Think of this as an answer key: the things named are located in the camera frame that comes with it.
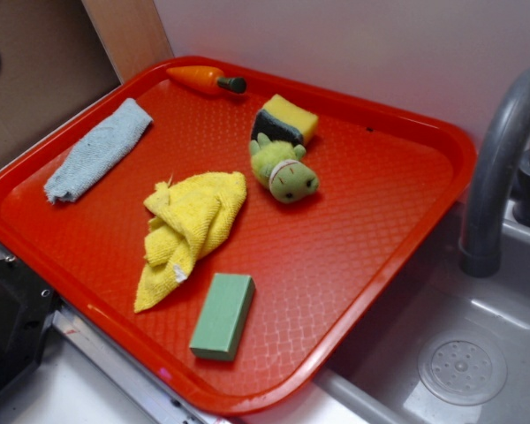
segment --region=blue towel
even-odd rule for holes
[[[133,149],[152,121],[133,99],[126,99],[74,145],[49,178],[44,187],[49,201],[76,201]]]

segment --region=sponge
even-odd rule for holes
[[[305,146],[314,136],[318,126],[318,116],[274,95],[257,112],[251,140],[264,133],[271,140],[289,141],[296,146]]]
[[[254,292],[250,276],[214,275],[191,339],[194,355],[207,360],[234,360]]]

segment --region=toy carrot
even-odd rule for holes
[[[175,81],[207,95],[218,95],[222,89],[237,94],[246,91],[246,81],[243,78],[226,78],[223,71],[214,66],[177,66],[166,72]]]

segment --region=faucet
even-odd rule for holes
[[[528,141],[530,69],[517,77],[501,101],[475,165],[459,239],[459,266],[470,276],[492,276],[500,268],[504,212],[513,188],[518,194],[513,215],[530,227]]]

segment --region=green foam block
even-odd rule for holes
[[[254,292],[250,276],[214,275],[191,339],[194,355],[234,360]]]

